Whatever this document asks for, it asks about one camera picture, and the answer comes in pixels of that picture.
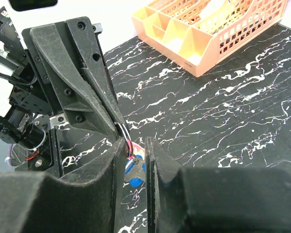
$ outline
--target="marble-patterned table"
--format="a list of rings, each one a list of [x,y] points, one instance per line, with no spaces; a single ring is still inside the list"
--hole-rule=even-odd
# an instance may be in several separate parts
[[[291,174],[291,30],[275,25],[200,78],[138,38],[105,55],[132,138],[156,137],[185,166]],[[103,136],[63,125],[65,172],[103,153]],[[120,232],[146,232],[145,186],[124,184]]]

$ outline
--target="screw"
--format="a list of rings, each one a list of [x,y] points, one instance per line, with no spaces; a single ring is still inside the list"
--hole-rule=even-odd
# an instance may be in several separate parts
[[[69,88],[67,88],[67,89],[65,90],[65,94],[66,94],[66,96],[71,96],[72,91],[71,91]]]
[[[42,159],[37,160],[37,162],[35,162],[35,166],[36,167],[40,167],[43,164]]]
[[[40,62],[41,62],[41,58],[40,58],[39,56],[36,56],[36,57],[34,58],[34,60],[35,60],[37,63],[40,63]]]
[[[86,27],[85,23],[83,23],[83,22],[79,22],[79,23],[78,23],[78,28],[79,28],[79,29],[84,30],[85,27]]]
[[[76,121],[77,122],[82,122],[83,121],[83,117],[81,115],[76,115]]]

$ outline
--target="screw hole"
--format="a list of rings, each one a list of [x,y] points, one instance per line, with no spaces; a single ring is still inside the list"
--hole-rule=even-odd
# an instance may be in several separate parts
[[[94,59],[95,61],[98,61],[98,60],[100,59],[100,55],[99,55],[98,53],[95,53],[95,54],[93,55],[93,59]]]
[[[79,22],[78,23],[78,28],[80,29],[80,30],[84,30],[85,29],[85,23],[83,23],[83,22]]]
[[[67,96],[70,96],[72,94],[72,91],[69,88],[67,88],[67,89],[65,89],[65,94]]]
[[[39,56],[36,56],[36,57],[34,58],[34,60],[35,60],[36,62],[38,62],[38,63],[41,62],[41,58],[40,58]]]
[[[76,121],[77,122],[82,122],[83,121],[83,117],[81,115],[76,115]]]

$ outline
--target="black metal bracket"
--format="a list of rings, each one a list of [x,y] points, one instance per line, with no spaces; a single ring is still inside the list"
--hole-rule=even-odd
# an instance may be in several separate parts
[[[114,122],[126,122],[111,86],[99,33],[101,30],[87,17],[80,17],[27,29],[22,34],[53,114],[63,111],[72,127],[99,132],[115,141],[118,131]]]
[[[47,132],[47,139],[39,156],[32,160],[24,161],[15,171],[45,171],[46,173],[61,178],[64,175],[63,162],[60,156],[59,143],[57,141],[57,130],[51,129]]]

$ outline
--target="orange plastic basket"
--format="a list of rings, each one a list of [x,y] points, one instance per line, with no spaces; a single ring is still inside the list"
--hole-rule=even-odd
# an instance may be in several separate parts
[[[139,38],[196,77],[277,23],[287,0],[156,0],[132,15]]]

